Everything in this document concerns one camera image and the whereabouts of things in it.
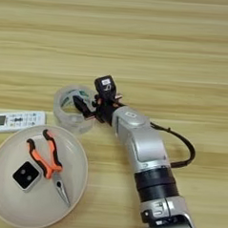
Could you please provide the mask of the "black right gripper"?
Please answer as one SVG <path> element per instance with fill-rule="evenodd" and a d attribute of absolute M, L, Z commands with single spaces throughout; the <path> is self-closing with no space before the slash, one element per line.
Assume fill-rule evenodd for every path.
<path fill-rule="evenodd" d="M 111 124 L 114 111 L 123 106 L 123 104 L 119 102 L 122 97 L 122 94 L 105 96 L 102 93 L 97 93 L 93 100 L 95 113 L 88 108 L 84 100 L 78 95 L 73 97 L 73 103 L 86 120 L 95 117 L 100 123 L 107 122 Z"/>

